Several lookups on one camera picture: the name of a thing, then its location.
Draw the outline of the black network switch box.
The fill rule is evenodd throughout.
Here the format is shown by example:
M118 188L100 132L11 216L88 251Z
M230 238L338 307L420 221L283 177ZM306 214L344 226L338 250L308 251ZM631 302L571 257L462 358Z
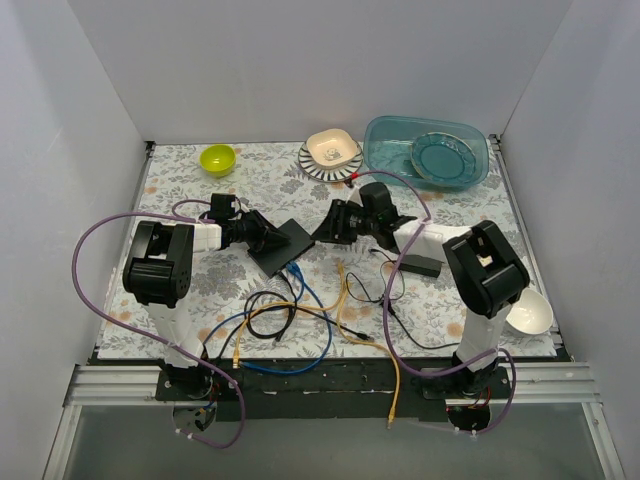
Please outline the black network switch box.
M278 230L288 236L286 243L267 245L260 252L248 251L251 259L268 278L276 275L288 263L297 260L315 245L310 234L295 219L287 220Z

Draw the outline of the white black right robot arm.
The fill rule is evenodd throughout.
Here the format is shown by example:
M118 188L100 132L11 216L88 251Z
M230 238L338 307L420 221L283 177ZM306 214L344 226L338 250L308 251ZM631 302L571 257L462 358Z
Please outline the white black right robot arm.
M466 306L464 330L450 368L417 370L404 361L406 372L423 379L442 378L464 397L481 393L494 376L506 318L529 286L530 276L499 227L483 220L471 227L448 227L431 216L402 215L387 187L374 182L357 188L348 200L335 199L313 232L323 243L354 243L374 238L384 250L433 260L448 266Z

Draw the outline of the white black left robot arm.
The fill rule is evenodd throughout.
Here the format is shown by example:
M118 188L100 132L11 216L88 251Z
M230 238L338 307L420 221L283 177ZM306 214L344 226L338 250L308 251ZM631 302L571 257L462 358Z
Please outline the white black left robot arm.
M259 262L291 247L297 231L292 219L276 227L259 211L244 210L233 194L213 194L209 210L193 224L138 224L124 266L124 289L135 296L158 334L169 342L161 369L188 398L203 399L213 386L210 371L198 363L208 359L206 347L183 302L191 284L194 254L244 243Z

